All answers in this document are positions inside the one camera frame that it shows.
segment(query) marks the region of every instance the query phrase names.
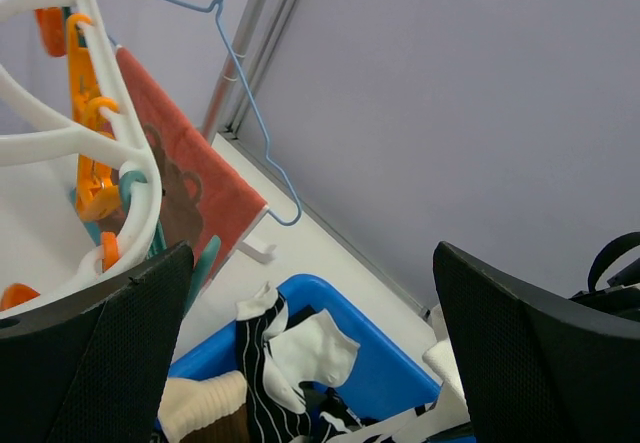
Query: blue wire hanger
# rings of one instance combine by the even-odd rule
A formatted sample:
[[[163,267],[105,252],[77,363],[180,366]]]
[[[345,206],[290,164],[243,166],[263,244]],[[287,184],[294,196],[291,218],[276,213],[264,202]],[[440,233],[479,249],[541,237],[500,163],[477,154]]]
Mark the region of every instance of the blue wire hanger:
[[[284,179],[287,185],[287,188],[289,189],[289,192],[293,197],[293,200],[295,202],[296,209],[297,209],[296,216],[291,221],[284,221],[278,215],[276,215],[271,209],[269,209],[267,213],[271,215],[273,219],[276,220],[278,223],[280,223],[282,226],[295,225],[302,217],[302,203],[300,203],[300,198],[298,197],[298,193],[293,187],[293,184],[291,183],[291,180],[289,179],[287,172],[275,161],[273,161],[273,159],[269,154],[271,150],[271,137],[269,136],[267,127],[264,123],[264,120],[262,119],[262,115],[260,114],[260,110],[258,109],[258,104],[256,103],[255,97],[251,92],[251,88],[249,88],[249,83],[247,81],[247,77],[244,71],[242,70],[242,65],[240,65],[240,62],[238,61],[238,57],[236,53],[233,51],[231,43],[229,42],[229,38],[227,37],[227,34],[222,28],[220,16],[222,15],[222,10],[224,8],[224,0],[212,0],[208,6],[198,6],[182,0],[164,0],[164,1],[167,1],[177,6],[181,6],[183,8],[187,8],[188,10],[198,11],[200,13],[211,13],[214,9],[216,10],[215,12],[216,27],[218,28],[218,32],[220,33],[220,37],[222,38],[222,42],[224,43],[224,46],[227,48],[227,51],[229,52],[229,56],[231,56],[231,59],[233,60],[233,64],[236,68],[236,71],[238,72],[238,76],[240,77],[240,81],[242,83],[244,91],[246,92],[247,98],[249,99],[249,104],[251,105],[251,109],[256,115],[256,119],[258,120],[258,125],[260,125],[262,136],[264,137],[264,142],[265,142],[264,159],[271,166],[273,166],[278,171],[278,173],[280,173],[280,175],[282,175],[282,178]]]

